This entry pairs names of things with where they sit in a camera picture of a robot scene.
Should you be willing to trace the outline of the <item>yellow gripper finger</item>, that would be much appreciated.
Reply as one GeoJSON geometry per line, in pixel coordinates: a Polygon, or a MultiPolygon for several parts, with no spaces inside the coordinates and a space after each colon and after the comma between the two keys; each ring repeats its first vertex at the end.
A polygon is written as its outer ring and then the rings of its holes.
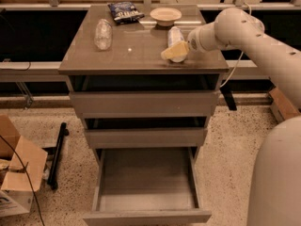
{"type": "Polygon", "coordinates": [[[186,41],[179,41],[172,46],[166,48],[161,53],[162,59],[170,60],[185,60],[189,52],[189,47],[186,41]]]}

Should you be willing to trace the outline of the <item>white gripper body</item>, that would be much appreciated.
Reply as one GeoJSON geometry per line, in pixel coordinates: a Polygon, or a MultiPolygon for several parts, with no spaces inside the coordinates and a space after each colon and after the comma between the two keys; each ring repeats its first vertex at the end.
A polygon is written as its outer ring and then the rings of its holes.
{"type": "Polygon", "coordinates": [[[226,43],[224,33],[227,27],[217,22],[201,25],[193,29],[187,37],[189,49],[192,52],[206,53],[213,50],[224,50],[226,43]]]}

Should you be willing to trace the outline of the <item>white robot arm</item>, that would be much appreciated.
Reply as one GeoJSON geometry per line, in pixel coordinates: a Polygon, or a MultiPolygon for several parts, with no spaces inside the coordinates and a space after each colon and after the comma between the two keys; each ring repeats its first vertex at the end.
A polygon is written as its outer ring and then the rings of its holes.
{"type": "MultiPolygon", "coordinates": [[[[238,49],[297,106],[301,106],[301,53],[264,33],[257,18],[239,8],[222,10],[210,24],[172,42],[163,59],[191,51],[238,49]]],[[[277,125],[262,143],[254,164],[247,226],[301,226],[301,117],[277,125]]]]}

